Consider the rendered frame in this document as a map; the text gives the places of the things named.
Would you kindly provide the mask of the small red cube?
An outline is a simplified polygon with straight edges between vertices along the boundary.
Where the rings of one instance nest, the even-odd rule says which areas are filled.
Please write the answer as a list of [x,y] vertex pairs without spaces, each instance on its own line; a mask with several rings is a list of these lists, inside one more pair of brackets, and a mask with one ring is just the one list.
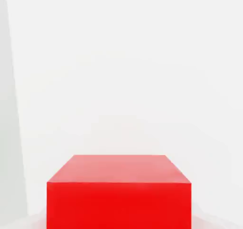
[[191,182],[164,155],[75,155],[47,182],[47,229],[192,229]]

